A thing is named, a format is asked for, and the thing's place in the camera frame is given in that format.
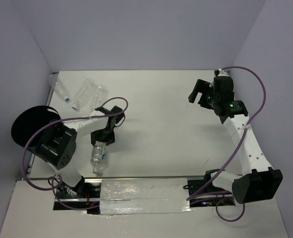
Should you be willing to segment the clear bottle blue label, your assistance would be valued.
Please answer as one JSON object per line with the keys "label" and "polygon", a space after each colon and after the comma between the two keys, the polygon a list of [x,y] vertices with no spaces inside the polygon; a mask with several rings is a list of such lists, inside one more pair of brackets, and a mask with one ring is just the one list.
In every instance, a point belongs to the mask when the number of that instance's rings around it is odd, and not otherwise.
{"label": "clear bottle blue label", "polygon": [[106,144],[102,142],[96,142],[92,148],[90,164],[92,166],[92,172],[100,177],[108,166],[108,157]]}

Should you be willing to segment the clear bottle blue cap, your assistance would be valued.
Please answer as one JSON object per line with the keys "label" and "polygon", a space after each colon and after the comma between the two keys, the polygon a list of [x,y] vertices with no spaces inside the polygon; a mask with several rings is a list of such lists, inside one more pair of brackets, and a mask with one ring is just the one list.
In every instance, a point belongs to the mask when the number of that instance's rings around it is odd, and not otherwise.
{"label": "clear bottle blue cap", "polygon": [[90,111],[94,111],[96,108],[101,107],[107,100],[108,90],[104,85],[97,85],[94,89],[94,93],[90,102]]}

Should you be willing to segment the clear bottle white cap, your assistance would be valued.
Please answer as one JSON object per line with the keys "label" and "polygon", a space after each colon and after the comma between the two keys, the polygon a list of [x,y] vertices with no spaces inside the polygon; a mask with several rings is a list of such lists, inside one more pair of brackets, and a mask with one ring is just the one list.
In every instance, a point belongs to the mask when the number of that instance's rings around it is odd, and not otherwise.
{"label": "clear bottle white cap", "polygon": [[94,80],[87,78],[74,97],[72,109],[79,111],[80,108],[83,108],[91,98],[94,88]]}

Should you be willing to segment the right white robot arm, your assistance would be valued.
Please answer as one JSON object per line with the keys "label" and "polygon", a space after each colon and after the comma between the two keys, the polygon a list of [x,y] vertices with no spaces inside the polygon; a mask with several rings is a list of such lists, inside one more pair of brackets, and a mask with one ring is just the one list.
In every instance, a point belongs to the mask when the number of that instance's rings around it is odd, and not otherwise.
{"label": "right white robot arm", "polygon": [[210,178],[188,199],[196,198],[203,190],[214,194],[220,188],[232,193],[239,204],[272,199],[283,180],[283,174],[279,169],[273,169],[262,152],[245,104],[234,98],[232,78],[216,76],[212,83],[199,79],[188,97],[189,102],[193,103],[198,94],[201,94],[199,105],[213,110],[219,116],[236,145],[231,157],[239,158],[241,175],[228,173],[225,166],[216,171],[207,171]]}

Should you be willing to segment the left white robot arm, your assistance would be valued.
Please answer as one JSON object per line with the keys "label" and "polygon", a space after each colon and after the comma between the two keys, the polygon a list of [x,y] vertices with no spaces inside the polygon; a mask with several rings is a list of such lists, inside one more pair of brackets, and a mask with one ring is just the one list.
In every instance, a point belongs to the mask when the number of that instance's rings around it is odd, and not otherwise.
{"label": "left white robot arm", "polygon": [[115,142],[116,124],[124,118],[125,114],[118,106],[111,110],[99,107],[86,119],[59,122],[41,133],[35,154],[58,171],[58,175],[62,177],[60,191],[75,198],[82,196],[85,191],[84,177],[71,164],[76,141],[89,135],[100,162],[104,159],[106,146]]}

